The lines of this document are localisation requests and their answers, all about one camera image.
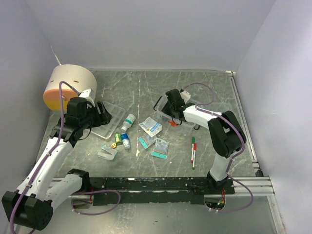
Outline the white bottle green label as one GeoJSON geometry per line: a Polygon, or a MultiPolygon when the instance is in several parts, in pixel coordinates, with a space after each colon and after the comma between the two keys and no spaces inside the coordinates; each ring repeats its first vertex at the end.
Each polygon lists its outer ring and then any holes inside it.
{"type": "Polygon", "coordinates": [[[134,116],[133,114],[129,114],[124,120],[121,130],[123,132],[126,132],[133,125],[135,119],[136,119],[136,116],[134,116]]]}

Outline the white blue gauze packet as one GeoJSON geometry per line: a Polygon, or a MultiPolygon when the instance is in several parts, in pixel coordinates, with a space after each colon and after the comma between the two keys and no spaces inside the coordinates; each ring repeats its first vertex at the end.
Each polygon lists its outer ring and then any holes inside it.
{"type": "Polygon", "coordinates": [[[150,137],[155,137],[158,133],[162,131],[162,125],[151,117],[146,118],[143,122],[139,124],[139,126],[150,137]]]}

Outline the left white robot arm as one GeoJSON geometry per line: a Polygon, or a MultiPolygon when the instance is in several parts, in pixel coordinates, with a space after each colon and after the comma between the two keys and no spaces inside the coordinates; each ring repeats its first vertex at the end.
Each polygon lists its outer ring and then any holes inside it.
{"type": "Polygon", "coordinates": [[[7,191],[1,201],[11,233],[14,225],[33,230],[43,230],[50,222],[53,212],[70,195],[84,195],[91,189],[89,173],[72,169],[64,180],[50,188],[52,179],[64,160],[83,136],[85,129],[109,124],[112,115],[102,102],[92,104],[86,98],[74,97],[67,104],[67,113],[62,113],[42,156],[30,174],[14,192],[7,191]]]}

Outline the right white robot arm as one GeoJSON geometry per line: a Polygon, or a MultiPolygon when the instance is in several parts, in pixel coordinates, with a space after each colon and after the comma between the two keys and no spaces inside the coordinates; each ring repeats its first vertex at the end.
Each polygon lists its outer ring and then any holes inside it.
{"type": "Polygon", "coordinates": [[[212,194],[219,193],[229,178],[234,157],[245,149],[246,136],[237,118],[231,111],[213,112],[201,108],[202,104],[186,103],[178,89],[166,92],[166,98],[163,110],[172,119],[191,122],[209,130],[217,156],[207,174],[207,189],[212,194]]]}

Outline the teal header swab packet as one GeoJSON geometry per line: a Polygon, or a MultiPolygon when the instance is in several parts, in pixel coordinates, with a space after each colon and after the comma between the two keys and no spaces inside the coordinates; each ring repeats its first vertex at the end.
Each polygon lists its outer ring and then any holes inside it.
{"type": "Polygon", "coordinates": [[[145,134],[144,136],[139,137],[138,141],[144,149],[148,149],[156,142],[156,136],[149,136],[148,134],[145,134]]]}
{"type": "Polygon", "coordinates": [[[157,158],[166,159],[170,143],[163,139],[157,138],[151,155],[157,158]]]}

